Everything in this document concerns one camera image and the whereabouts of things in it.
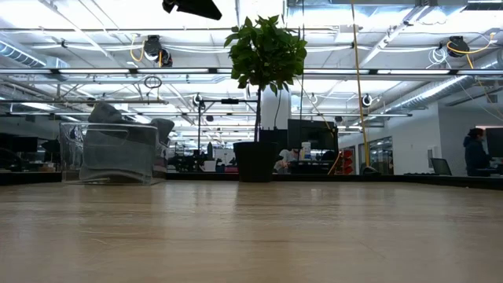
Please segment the black computer monitor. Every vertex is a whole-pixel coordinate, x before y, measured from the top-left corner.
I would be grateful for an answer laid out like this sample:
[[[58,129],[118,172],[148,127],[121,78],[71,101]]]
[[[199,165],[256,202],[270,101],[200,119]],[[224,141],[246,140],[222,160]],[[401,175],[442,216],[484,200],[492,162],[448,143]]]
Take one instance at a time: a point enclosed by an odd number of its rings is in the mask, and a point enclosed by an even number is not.
[[[300,148],[302,142],[309,142],[312,149],[338,149],[338,129],[334,122],[289,119],[288,147]]]

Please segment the dark desk monitor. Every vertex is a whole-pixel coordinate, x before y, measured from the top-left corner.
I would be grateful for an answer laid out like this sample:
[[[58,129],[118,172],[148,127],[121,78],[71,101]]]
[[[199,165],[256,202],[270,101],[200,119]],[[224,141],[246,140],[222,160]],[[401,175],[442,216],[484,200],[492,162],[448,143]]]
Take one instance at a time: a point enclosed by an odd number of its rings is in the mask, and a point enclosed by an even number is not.
[[[503,175],[503,127],[486,129],[486,146],[492,166]]]

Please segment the clear plastic bin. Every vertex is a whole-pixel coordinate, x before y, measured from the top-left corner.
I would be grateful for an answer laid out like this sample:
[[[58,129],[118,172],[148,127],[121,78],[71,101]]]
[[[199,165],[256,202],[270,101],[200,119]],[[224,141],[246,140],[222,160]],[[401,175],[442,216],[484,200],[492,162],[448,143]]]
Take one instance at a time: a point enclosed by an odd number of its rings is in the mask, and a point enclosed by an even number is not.
[[[138,184],[148,186],[152,183],[155,175],[163,171],[162,166],[167,165],[167,151],[171,143],[163,145],[158,142],[156,146],[156,157],[153,164],[152,179],[149,184],[143,184],[135,180],[120,178],[114,182],[110,178],[99,178],[90,181],[82,181],[79,178],[79,171],[83,160],[83,139],[86,134],[87,125],[90,123],[62,123],[60,125],[60,145],[61,145],[61,172],[62,180],[69,183],[84,183],[84,184]]]

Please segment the red storage rack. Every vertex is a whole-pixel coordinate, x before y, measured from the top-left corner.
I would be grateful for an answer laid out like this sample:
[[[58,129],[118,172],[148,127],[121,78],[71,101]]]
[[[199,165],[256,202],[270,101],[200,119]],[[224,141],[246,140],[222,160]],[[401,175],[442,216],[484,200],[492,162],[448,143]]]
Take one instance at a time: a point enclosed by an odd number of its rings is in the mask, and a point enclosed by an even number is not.
[[[341,173],[343,175],[354,173],[354,150],[352,148],[342,150]]]

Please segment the silver ventilation duct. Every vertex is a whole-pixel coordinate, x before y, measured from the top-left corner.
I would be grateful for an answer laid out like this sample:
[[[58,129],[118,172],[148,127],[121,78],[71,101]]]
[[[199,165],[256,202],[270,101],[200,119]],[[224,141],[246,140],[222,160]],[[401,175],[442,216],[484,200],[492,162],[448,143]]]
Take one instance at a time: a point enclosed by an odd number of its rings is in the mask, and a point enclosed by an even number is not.
[[[395,112],[399,109],[413,109],[428,105],[434,101],[455,94],[456,92],[467,90],[475,84],[475,77],[472,75],[454,76],[443,81],[429,83],[409,93],[409,97],[396,105],[386,108],[386,113]]]

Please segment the green plant in black pot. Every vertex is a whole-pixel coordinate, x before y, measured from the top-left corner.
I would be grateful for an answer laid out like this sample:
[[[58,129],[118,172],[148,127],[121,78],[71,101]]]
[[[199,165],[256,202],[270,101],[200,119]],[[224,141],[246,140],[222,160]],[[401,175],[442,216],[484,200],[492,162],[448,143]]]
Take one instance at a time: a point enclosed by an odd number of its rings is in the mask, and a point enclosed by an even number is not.
[[[293,79],[303,74],[307,56],[307,41],[292,29],[281,26],[281,16],[258,17],[244,20],[231,28],[226,37],[229,47],[231,78],[237,87],[256,88],[254,139],[233,144],[239,180],[242,182],[270,182],[277,162],[277,144],[259,138],[262,118],[262,95],[271,90],[274,95],[288,90]]]

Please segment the person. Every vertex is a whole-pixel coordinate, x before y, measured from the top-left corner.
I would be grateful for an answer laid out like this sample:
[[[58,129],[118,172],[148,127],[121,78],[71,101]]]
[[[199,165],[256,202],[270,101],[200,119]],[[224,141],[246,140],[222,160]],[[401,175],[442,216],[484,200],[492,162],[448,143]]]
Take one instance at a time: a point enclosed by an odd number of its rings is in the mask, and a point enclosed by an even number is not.
[[[490,156],[483,148],[484,130],[472,128],[464,137],[464,161],[467,175],[471,177],[489,177]]]
[[[290,172],[291,163],[298,159],[298,155],[298,149],[282,149],[274,165],[275,172],[280,175],[288,174]]]

